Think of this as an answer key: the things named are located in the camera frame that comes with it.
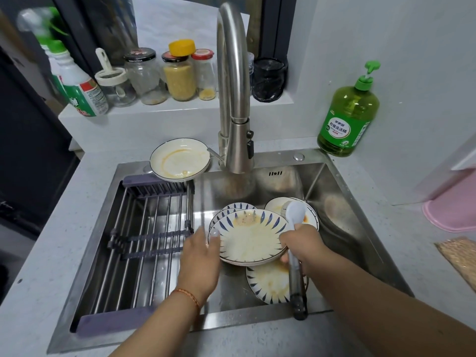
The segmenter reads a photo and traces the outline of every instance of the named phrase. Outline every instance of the yellow lid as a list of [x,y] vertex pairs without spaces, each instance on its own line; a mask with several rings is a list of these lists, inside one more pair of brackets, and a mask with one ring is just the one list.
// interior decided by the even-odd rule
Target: yellow lid
[[195,50],[195,42],[190,39],[177,40],[169,44],[169,51],[175,57],[191,55]]

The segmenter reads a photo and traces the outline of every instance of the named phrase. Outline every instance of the ceramic bowl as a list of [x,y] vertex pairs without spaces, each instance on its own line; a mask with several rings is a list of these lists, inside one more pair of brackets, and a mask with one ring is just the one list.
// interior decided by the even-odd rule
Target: ceramic bowl
[[233,204],[228,204],[226,207],[222,208],[215,216],[213,219],[210,221],[210,226],[208,228],[208,231],[211,231],[211,228],[215,225],[215,223],[220,219],[223,218],[224,216],[235,212],[236,210],[242,210],[242,209],[256,209],[254,205],[251,205],[250,203],[233,203]]
[[236,266],[258,266],[279,258],[285,252],[279,236],[289,230],[289,224],[278,213],[249,209],[224,216],[213,229],[220,232],[221,260]]
[[[268,304],[289,302],[289,267],[280,260],[246,267],[246,280],[257,298]],[[304,278],[307,289],[309,278]]]
[[150,156],[150,167],[160,179],[169,182],[192,180],[210,164],[210,153],[201,141],[173,139],[159,145]]
[[306,204],[307,210],[306,210],[306,215],[304,216],[304,224],[311,224],[314,228],[319,230],[318,215],[314,211],[314,209],[304,200],[301,200],[298,198],[278,197],[278,198],[271,199],[268,203],[266,203],[265,209],[278,213],[279,215],[283,216],[284,215],[283,208],[285,210],[289,202],[292,202],[293,200],[298,200]]

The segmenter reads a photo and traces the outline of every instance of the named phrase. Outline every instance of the white spoon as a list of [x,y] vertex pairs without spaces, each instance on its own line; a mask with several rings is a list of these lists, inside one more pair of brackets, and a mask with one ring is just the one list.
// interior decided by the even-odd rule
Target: white spoon
[[[294,230],[294,224],[302,223],[306,215],[306,205],[299,201],[292,201],[286,208],[286,220]],[[288,250],[289,255],[289,301],[294,309],[294,318],[302,321],[307,318],[307,297],[304,287],[301,263]]]

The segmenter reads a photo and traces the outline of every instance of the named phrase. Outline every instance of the fingernail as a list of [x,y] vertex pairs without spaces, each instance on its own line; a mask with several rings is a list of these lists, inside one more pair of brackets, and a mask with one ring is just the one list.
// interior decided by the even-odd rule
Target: fingernail
[[212,228],[210,232],[211,238],[216,238],[220,236],[220,231],[217,228]]

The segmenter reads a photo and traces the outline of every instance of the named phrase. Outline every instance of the jar lid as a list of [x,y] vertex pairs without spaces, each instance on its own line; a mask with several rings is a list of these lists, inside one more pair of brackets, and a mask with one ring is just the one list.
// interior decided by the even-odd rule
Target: jar lid
[[177,62],[182,62],[188,59],[188,56],[181,56],[181,57],[176,57],[173,56],[170,51],[166,51],[162,54],[162,60],[168,63],[177,63]]
[[194,60],[208,60],[213,57],[215,53],[211,51],[210,49],[197,49],[193,54],[192,54],[192,59]]
[[101,86],[116,86],[128,80],[127,73],[122,67],[113,67],[112,71],[98,71],[94,78]]
[[124,55],[124,60],[128,62],[142,62],[155,59],[156,53],[154,49],[149,47],[137,47],[131,49]]
[[170,53],[173,56],[188,56],[195,52],[195,42],[190,39],[182,39],[169,44]]

